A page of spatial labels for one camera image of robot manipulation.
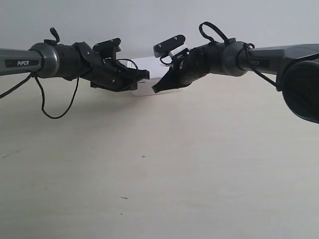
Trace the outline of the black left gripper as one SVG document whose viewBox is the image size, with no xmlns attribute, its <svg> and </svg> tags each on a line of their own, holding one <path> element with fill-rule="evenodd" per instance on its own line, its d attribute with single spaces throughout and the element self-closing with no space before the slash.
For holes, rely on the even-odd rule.
<svg viewBox="0 0 319 239">
<path fill-rule="evenodd" d="M 72 47 L 80 57 L 79 67 L 72 79 L 82 78 L 91 82 L 91 86 L 112 92 L 132 91 L 137 89 L 138 80 L 149 80 L 148 70 L 126 67 L 117 59 L 102 59 L 86 42 L 76 42 Z"/>
</svg>

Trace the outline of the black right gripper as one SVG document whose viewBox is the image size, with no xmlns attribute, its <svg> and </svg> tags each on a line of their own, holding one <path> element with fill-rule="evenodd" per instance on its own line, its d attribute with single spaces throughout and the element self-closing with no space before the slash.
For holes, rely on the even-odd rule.
<svg viewBox="0 0 319 239">
<path fill-rule="evenodd" d="M 224 48 L 202 45 L 173 59 L 173 67 L 155 85 L 152 90 L 155 94 L 177 90 L 189 86 L 192 82 L 207 74 L 224 73 L 221 58 Z"/>
</svg>

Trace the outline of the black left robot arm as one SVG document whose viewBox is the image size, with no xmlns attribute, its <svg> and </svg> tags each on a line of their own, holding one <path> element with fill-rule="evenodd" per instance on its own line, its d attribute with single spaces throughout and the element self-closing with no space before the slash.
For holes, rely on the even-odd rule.
<svg viewBox="0 0 319 239">
<path fill-rule="evenodd" d="M 121 51 L 116 38 L 90 47 L 86 42 L 72 45 L 49 41 L 34 44 L 28 50 L 0 50 L 0 74 L 33 73 L 48 79 L 60 77 L 67 81 L 82 78 L 92 88 L 112 92 L 133 91 L 138 82 L 150 78 L 146 69 L 130 68 L 116 58 Z"/>
</svg>

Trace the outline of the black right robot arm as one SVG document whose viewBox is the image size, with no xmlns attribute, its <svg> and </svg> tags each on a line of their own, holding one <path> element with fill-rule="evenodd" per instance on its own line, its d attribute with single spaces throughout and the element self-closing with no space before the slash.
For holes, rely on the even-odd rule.
<svg viewBox="0 0 319 239">
<path fill-rule="evenodd" d="M 208 75 L 241 77 L 254 72 L 282 93 L 299 118 L 319 121 L 319 45 L 256 48 L 252 43 L 208 43 L 172 58 L 169 70 L 153 86 L 155 93 L 185 88 Z"/>
</svg>

